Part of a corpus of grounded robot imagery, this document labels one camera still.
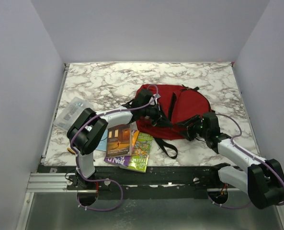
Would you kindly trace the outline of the red backpack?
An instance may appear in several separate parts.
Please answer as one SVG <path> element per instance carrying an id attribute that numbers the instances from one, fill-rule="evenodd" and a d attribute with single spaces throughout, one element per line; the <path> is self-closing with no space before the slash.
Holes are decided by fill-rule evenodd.
<path id="1" fill-rule="evenodd" d="M 144 84 L 137 91 L 137 94 L 149 86 Z M 175 155 L 169 156 L 177 158 L 178 149 L 166 142 L 166 140 L 187 139 L 186 126 L 178 126 L 177 122 L 184 121 L 195 115 L 202 116 L 204 113 L 213 112 L 210 102 L 199 92 L 199 88 L 190 88 L 184 85 L 159 84 L 160 98 L 158 99 L 159 109 L 162 115 L 167 117 L 173 124 L 172 127 L 152 126 L 150 119 L 142 118 L 136 121 L 140 132 L 151 135 L 162 151 L 167 154 L 167 148 L 174 150 Z"/>

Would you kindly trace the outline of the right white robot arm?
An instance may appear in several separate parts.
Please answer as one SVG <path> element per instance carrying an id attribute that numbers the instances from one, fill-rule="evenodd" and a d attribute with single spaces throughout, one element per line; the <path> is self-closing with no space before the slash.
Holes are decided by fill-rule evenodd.
<path id="1" fill-rule="evenodd" d="M 235 142 L 220 130 L 218 114 L 208 112 L 179 122 L 182 134 L 192 140 L 199 135 L 207 146 L 237 165 L 224 166 L 209 175 L 209 183 L 215 188 L 230 184 L 245 192 L 258 209 L 284 205 L 284 173 L 280 163 L 258 157 Z"/>

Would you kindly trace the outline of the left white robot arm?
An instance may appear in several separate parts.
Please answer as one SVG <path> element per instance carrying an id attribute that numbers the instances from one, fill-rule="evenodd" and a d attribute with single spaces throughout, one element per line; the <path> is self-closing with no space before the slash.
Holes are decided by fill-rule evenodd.
<path id="1" fill-rule="evenodd" d="M 142 89 L 137 96 L 114 110 L 97 113 L 90 108 L 82 111 L 67 132 L 70 147 L 75 152 L 79 185 L 84 189 L 94 186 L 93 152 L 104 132 L 118 125 L 128 125 L 144 117 L 159 118 L 159 88 L 155 84 Z"/>

